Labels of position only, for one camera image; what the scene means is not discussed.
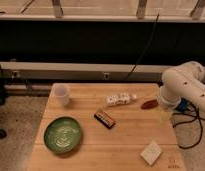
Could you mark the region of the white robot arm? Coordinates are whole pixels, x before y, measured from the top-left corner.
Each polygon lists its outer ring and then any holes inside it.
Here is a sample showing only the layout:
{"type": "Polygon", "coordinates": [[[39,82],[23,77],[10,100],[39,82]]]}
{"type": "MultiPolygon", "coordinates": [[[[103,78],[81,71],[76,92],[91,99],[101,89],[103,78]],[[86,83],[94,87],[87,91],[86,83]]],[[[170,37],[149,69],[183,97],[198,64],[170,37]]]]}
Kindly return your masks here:
{"type": "Polygon", "coordinates": [[[164,110],[173,110],[184,98],[205,113],[204,76],[204,67],[195,61],[166,69],[157,95],[159,105],[164,110]]]}

